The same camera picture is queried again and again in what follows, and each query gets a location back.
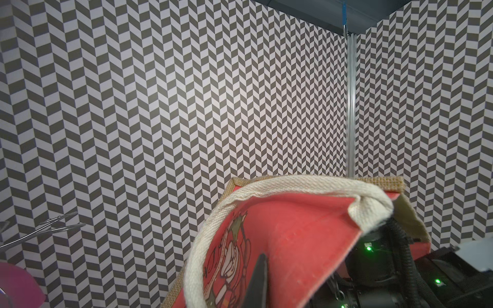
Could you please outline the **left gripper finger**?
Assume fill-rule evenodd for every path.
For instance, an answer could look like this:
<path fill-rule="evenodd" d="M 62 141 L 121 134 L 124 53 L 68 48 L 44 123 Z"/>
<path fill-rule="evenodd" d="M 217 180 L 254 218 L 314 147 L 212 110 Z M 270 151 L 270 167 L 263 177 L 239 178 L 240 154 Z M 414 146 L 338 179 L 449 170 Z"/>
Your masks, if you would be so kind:
<path fill-rule="evenodd" d="M 268 295 L 268 259 L 260 254 L 249 282 L 242 308 L 266 308 Z"/>

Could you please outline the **burlap red striped tote bag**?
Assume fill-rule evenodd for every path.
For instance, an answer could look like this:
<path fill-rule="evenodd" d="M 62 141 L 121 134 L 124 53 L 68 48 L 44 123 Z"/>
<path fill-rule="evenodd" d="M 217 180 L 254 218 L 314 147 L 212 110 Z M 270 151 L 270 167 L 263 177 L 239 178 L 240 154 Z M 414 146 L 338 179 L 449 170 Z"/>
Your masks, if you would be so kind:
<path fill-rule="evenodd" d="M 267 258 L 268 307 L 302 307 L 356 242 L 395 218 L 414 259 L 431 239 L 401 177 L 233 178 L 194 240 L 164 307 L 240 307 Z"/>

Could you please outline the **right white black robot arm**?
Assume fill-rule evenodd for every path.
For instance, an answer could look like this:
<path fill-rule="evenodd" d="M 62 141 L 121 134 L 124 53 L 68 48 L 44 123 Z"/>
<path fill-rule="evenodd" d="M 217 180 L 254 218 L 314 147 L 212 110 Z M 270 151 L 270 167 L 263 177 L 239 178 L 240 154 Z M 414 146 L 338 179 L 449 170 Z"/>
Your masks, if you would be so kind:
<path fill-rule="evenodd" d="M 418 259 L 394 219 L 363 236 L 308 307 L 492 307 L 492 239 Z"/>

